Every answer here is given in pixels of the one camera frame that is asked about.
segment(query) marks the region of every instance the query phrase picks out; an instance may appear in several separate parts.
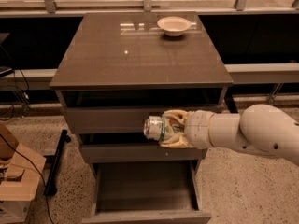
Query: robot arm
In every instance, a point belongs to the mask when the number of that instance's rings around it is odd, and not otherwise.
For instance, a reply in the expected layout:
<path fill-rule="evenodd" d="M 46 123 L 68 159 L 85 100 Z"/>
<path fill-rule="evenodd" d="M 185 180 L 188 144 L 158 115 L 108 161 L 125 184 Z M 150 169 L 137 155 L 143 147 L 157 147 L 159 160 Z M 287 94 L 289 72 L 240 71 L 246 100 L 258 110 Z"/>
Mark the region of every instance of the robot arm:
<path fill-rule="evenodd" d="M 189 147 L 226 147 L 251 155 L 284 158 L 299 166 L 299 123 L 270 105 L 253 105 L 242 115 L 166 111 L 160 119 L 149 117 L 145 135 L 161 144 L 178 140 L 179 136 L 180 142 Z"/>

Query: black stand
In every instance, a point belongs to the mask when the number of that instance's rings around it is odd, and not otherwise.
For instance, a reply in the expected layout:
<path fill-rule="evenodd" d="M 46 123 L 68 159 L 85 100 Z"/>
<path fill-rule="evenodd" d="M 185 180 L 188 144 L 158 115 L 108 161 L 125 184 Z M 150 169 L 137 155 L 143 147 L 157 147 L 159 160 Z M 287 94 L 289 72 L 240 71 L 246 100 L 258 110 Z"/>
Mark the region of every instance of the black stand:
<path fill-rule="evenodd" d="M 67 130 L 62 130 L 62 134 L 60 135 L 59 143 L 55 155 L 53 157 L 53 163 L 50 168 L 50 174 L 44 191 L 44 196 L 53 196 L 57 192 L 57 188 L 55 185 L 55 176 L 56 176 L 59 160 L 63 152 L 64 143 L 65 142 L 69 143 L 70 141 L 71 138 L 67 135 Z"/>

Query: open drawer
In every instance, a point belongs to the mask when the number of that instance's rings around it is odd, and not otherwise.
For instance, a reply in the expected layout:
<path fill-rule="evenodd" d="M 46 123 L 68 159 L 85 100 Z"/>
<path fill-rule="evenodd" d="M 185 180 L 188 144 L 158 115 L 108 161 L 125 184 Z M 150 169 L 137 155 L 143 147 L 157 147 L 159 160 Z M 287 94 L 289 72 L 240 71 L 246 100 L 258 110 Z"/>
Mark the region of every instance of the open drawer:
<path fill-rule="evenodd" d="M 91 218 L 82 223 L 208 223 L 191 161 L 98 164 Z"/>

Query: robotic hand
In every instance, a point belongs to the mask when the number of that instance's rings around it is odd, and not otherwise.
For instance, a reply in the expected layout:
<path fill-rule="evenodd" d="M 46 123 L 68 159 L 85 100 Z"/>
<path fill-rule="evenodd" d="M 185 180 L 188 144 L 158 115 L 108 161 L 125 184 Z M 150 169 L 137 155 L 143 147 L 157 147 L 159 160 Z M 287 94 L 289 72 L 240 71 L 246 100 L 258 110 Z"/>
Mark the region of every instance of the robotic hand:
<path fill-rule="evenodd" d="M 242 115 L 170 110 L 150 116 L 144 135 L 164 147 L 226 147 L 299 166 L 299 122 L 270 105 L 253 105 Z"/>

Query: cardboard box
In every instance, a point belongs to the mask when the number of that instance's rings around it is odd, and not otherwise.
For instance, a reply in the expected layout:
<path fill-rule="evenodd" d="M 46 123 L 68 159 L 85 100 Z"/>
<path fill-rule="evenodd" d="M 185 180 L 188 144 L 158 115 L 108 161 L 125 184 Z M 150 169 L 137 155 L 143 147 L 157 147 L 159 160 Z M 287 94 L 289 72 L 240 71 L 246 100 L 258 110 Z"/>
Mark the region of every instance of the cardboard box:
<path fill-rule="evenodd" d="M 31 148 L 19 143 L 6 126 L 1 125 L 2 134 L 10 145 L 27 157 L 42 173 L 46 159 L 34 152 Z M 0 223 L 23 222 L 26 219 L 30 202 L 36 196 L 36 190 L 40 180 L 40 174 L 35 167 L 23 156 L 5 148 L 6 143 L 0 143 L 1 159 L 11 158 L 6 171 L 6 177 L 20 176 L 20 181 L 2 181 L 0 184 Z"/>

